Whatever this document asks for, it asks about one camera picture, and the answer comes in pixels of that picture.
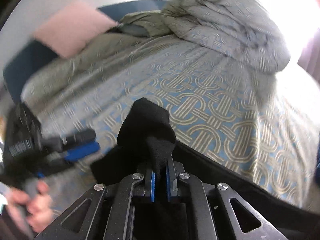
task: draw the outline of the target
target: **blue patterned bedspread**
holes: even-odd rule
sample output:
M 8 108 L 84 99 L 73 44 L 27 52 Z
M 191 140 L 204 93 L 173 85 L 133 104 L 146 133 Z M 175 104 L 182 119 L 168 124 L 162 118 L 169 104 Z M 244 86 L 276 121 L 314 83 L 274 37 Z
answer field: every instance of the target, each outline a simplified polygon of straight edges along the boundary
M 290 55 L 257 0 L 174 0 L 162 12 L 122 22 L 144 27 L 150 37 L 100 35 L 77 56 L 37 72 L 24 88 L 22 98 L 44 134 L 92 127 L 101 146 L 74 169 L 48 178 L 57 214 L 94 183 L 88 165 L 116 144 L 141 97 L 169 111 L 181 142 L 273 195 L 317 210 L 320 121 L 303 110 L 303 98 L 293 103 L 286 78 L 275 74 Z M 320 95 L 316 85 L 312 91 Z

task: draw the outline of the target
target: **black fabric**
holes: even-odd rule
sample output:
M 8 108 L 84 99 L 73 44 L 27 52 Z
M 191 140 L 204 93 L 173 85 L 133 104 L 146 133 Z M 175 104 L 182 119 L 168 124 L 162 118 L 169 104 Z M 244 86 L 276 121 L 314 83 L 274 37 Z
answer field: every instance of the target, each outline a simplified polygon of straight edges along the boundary
M 148 157 L 159 174 L 173 150 L 173 159 L 182 163 L 186 172 L 196 175 L 202 182 L 208 184 L 227 183 L 289 240 L 319 238 L 320 216 L 273 197 L 253 182 L 179 141 L 175 145 L 175 137 L 172 133 L 166 110 L 146 99 L 136 101 L 121 127 L 117 141 L 120 146 L 116 146 L 103 159 L 91 165 L 93 175 L 99 182 L 106 185 L 114 184 L 134 173 L 138 164 Z M 165 183 L 165 176 L 162 176 L 158 185 L 161 183 Z M 174 208 L 166 206 L 165 201 L 165 198 L 159 195 L 157 188 L 156 203 L 149 207 L 149 211 L 143 210 L 145 213 L 152 209 L 154 211 L 153 216 L 148 214 L 149 219 L 145 221 L 145 228 L 156 231 L 156 239 L 187 239 L 186 236 L 182 236 L 185 217 L 180 212 L 180 217 L 177 218 Z M 163 230 L 159 228 L 156 230 L 155 223 L 158 227 L 163 226 Z
M 4 222 L 0 227 L 0 240 L 28 240 L 28 237 L 16 227 L 6 208 L 2 210 L 0 219 Z
M 145 98 L 135 101 L 121 126 L 117 143 L 136 156 L 151 160 L 157 180 L 160 180 L 160 171 L 176 144 L 168 111 Z

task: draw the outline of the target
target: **bed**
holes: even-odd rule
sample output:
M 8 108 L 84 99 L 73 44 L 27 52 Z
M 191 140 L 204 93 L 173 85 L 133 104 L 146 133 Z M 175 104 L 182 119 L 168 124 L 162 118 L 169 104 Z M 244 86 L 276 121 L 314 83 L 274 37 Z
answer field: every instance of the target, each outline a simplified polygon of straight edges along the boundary
M 173 0 L 121 22 L 143 32 L 102 34 L 23 88 L 44 134 L 92 127 L 101 146 L 47 178 L 56 215 L 95 183 L 90 163 L 116 144 L 142 97 L 169 111 L 179 141 L 278 198 L 320 211 L 313 179 L 320 88 L 289 62 L 282 34 L 257 0 Z

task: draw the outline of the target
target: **pink pillow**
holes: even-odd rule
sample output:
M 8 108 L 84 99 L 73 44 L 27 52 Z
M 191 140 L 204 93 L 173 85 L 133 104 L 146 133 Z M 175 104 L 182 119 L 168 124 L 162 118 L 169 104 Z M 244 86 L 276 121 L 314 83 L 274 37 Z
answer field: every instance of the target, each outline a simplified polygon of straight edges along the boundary
M 75 1 L 52 16 L 34 37 L 60 57 L 80 52 L 86 44 L 118 23 L 84 2 Z

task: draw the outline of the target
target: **gray comforter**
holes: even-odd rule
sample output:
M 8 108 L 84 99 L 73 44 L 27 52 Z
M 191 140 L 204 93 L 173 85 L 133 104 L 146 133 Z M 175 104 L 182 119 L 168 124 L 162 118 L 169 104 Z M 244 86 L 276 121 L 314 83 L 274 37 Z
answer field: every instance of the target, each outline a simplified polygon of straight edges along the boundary
M 25 85 L 22 98 L 44 133 L 90 126 L 101 145 L 100 153 L 75 169 L 49 178 L 57 213 L 94 183 L 88 164 L 113 147 L 141 97 L 169 111 L 178 140 L 273 195 L 317 211 L 313 174 L 320 121 L 301 96 L 288 95 L 286 77 L 276 75 L 290 55 L 257 0 L 173 0 L 161 12 L 130 14 L 122 23 L 143 27 L 148 37 L 129 31 L 100 35 Z M 284 73 L 291 77 L 288 68 Z M 308 80 L 319 96 L 313 80 L 300 73 L 295 82 Z

